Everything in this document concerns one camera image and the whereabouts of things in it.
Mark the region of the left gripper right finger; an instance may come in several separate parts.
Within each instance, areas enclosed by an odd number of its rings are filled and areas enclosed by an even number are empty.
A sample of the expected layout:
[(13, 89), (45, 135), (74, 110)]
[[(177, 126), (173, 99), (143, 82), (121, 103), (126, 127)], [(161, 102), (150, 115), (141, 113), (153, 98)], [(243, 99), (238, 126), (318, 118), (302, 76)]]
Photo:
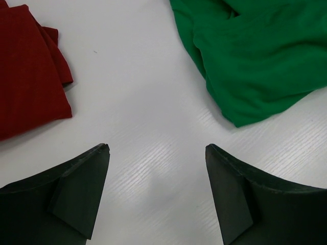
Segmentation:
[(205, 161), (224, 244), (326, 244), (326, 190), (271, 175), (214, 144)]

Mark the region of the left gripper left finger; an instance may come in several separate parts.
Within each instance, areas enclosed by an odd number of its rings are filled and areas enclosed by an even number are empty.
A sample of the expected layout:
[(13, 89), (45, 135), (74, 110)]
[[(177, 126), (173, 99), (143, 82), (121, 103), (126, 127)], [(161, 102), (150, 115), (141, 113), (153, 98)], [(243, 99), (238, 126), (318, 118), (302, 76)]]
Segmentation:
[(1, 188), (1, 244), (86, 244), (92, 238), (110, 149), (81, 155)]

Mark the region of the green t-shirt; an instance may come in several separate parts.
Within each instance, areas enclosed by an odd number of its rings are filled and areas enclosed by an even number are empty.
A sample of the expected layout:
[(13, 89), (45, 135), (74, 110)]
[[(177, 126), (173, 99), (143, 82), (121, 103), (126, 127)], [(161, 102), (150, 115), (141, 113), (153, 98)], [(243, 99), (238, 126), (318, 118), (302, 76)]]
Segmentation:
[(265, 120), (326, 87), (326, 1), (171, 1), (222, 115)]

